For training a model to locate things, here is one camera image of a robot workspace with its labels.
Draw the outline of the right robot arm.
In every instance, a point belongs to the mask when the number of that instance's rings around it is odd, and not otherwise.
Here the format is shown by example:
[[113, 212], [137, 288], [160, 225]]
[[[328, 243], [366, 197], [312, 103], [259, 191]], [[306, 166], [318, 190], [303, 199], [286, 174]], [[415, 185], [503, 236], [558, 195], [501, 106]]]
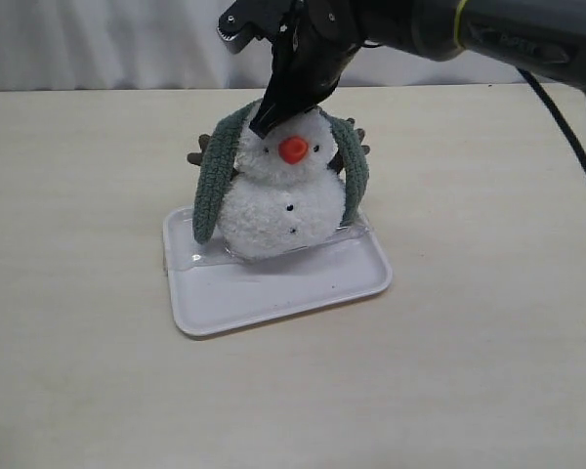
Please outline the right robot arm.
[[435, 62], [471, 51], [586, 97], [586, 1], [303, 1], [283, 18], [251, 130], [265, 138], [326, 100], [368, 42]]

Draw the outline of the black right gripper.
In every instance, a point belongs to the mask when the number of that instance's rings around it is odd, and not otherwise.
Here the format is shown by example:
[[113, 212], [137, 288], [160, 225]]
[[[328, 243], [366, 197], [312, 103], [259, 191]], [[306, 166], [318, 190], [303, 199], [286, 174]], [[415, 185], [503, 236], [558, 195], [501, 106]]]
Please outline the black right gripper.
[[369, 38], [367, 1], [291, 1], [272, 46], [272, 77], [250, 130], [259, 138], [327, 99]]

